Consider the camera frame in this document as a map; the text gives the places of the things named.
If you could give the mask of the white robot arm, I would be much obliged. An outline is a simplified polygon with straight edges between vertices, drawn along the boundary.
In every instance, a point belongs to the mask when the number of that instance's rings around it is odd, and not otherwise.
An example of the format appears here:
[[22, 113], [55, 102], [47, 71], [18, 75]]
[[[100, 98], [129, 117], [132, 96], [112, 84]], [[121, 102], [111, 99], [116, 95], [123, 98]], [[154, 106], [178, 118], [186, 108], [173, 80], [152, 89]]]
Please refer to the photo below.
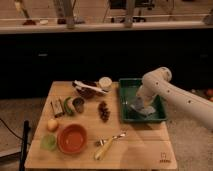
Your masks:
[[167, 67], [150, 71], [142, 76], [142, 85], [136, 96], [140, 97], [143, 106], [147, 107], [155, 96], [159, 95], [213, 131], [213, 102], [172, 85], [171, 79], [172, 73]]

